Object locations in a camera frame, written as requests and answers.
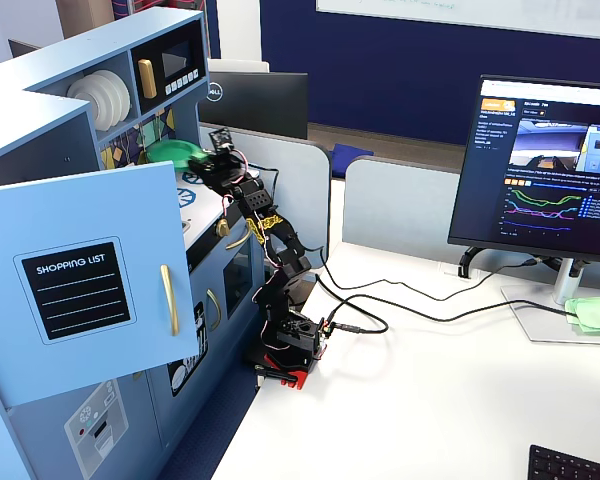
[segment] black monitor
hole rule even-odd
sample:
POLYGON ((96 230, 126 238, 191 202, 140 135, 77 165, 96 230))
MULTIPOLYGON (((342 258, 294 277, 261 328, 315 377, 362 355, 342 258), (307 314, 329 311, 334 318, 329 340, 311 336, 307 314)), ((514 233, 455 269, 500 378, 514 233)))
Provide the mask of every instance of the black monitor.
MULTIPOLYGON (((576 295, 573 268, 600 261, 600 85, 481 79, 448 241, 563 259, 555 289, 503 287, 508 300, 600 295, 576 295)), ((523 310, 532 340, 583 340, 564 316, 531 311, 525 323, 523 310)))
POLYGON ((27 53, 35 52, 36 50, 40 50, 40 47, 36 47, 35 45, 12 39, 9 39, 9 48, 11 49, 11 55, 13 56, 13 58, 26 55, 27 53))
POLYGON ((306 73, 212 72, 198 104, 200 121, 293 138, 307 138, 306 73))

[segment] gold cabinet handle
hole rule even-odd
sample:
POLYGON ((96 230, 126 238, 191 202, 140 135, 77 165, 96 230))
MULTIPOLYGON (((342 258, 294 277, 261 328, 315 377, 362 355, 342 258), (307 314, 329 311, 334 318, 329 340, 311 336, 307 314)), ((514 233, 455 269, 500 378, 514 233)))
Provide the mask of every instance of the gold cabinet handle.
POLYGON ((169 314, 171 315, 171 335, 175 337, 180 333, 180 325, 178 324, 176 296, 173 293, 173 285, 171 285, 169 267, 167 265, 162 265, 160 267, 160 273, 162 274, 162 283, 164 283, 164 291, 167 294, 167 303, 169 304, 169 314))
POLYGON ((247 227, 247 233, 244 234, 244 237, 242 237, 240 240, 238 240, 237 242, 233 242, 230 243, 229 245, 227 245, 225 248, 227 250, 233 250, 236 247, 240 247, 241 245, 243 245, 247 240, 249 240, 249 237, 251 236, 251 229, 249 227, 247 227))
POLYGON ((222 309, 220 308, 220 302, 218 302, 218 297, 216 297, 216 294, 213 293, 210 288, 207 289, 207 296, 216 306, 216 311, 218 312, 218 321, 211 325, 211 331, 214 331, 216 328, 218 328, 218 325, 220 325, 220 321, 222 320, 222 309))
POLYGON ((140 81, 142 82, 144 98, 155 98, 158 95, 158 91, 156 90, 156 79, 153 75, 151 60, 138 60, 138 69, 140 71, 140 81))

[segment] white plate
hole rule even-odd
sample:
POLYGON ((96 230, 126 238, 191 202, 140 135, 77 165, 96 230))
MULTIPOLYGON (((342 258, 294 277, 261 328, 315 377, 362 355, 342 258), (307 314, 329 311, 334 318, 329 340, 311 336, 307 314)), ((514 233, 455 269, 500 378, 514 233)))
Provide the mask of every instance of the white plate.
POLYGON ((107 113, 104 111, 106 109, 105 104, 107 103, 105 97, 89 88, 87 77, 73 82, 67 91, 67 97, 78 98, 78 95, 80 95, 79 98, 81 100, 91 103, 94 127, 96 130, 101 130, 107 121, 107 113))
POLYGON ((107 92, 107 97, 111 100, 111 104, 113 105, 113 120, 111 121, 111 125, 116 125, 120 121, 120 114, 122 113, 122 99, 120 98, 120 94, 118 93, 118 89, 111 82, 111 80, 103 77, 102 75, 98 75, 97 73, 92 73, 89 75, 91 82, 99 83, 102 88, 107 92))
POLYGON ((93 114, 93 120, 95 121, 95 119, 98 118, 98 102, 96 102, 95 98, 93 98, 87 92, 84 92, 82 90, 78 90, 74 94, 73 98, 89 102, 91 104, 91 113, 93 114))
POLYGON ((120 99, 122 100, 120 121, 126 120, 127 115, 129 115, 129 110, 131 109, 131 98, 129 97, 129 89, 127 89, 124 81, 110 70, 98 70, 97 72, 94 72, 94 74, 103 76, 116 86, 120 99))
POLYGON ((103 77, 87 75, 82 79, 82 83, 78 89, 96 99, 96 103, 98 104, 98 118, 96 118, 95 127, 96 130, 106 132, 113 125, 114 106, 113 99, 109 96, 109 92, 100 80, 104 80, 103 77))

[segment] black robotic arm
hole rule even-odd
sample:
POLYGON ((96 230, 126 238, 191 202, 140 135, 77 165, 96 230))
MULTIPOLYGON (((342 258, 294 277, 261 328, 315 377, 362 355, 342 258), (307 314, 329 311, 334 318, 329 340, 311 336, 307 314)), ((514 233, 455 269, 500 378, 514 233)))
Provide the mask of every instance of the black robotic arm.
POLYGON ((289 291, 311 269, 306 248, 289 221, 278 214, 262 180, 249 174, 247 160, 234 148, 229 131, 218 130, 210 136, 215 154, 206 159, 192 158, 189 168, 207 187, 237 203, 274 266, 273 275, 253 298, 264 321, 261 363, 297 378, 290 385, 302 388, 313 361, 324 348, 324 321, 311 321, 292 310, 289 302, 289 291), (273 237, 284 248, 276 251, 273 237))

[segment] green plastic plate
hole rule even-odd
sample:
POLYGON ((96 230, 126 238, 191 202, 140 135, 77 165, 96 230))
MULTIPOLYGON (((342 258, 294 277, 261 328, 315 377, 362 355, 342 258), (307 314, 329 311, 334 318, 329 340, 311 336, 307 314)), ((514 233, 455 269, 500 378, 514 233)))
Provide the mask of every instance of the green plastic plate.
POLYGON ((178 172, 189 170, 189 160, 206 157, 197 145, 184 140, 158 141, 147 149, 147 158, 151 163, 172 161, 178 172))

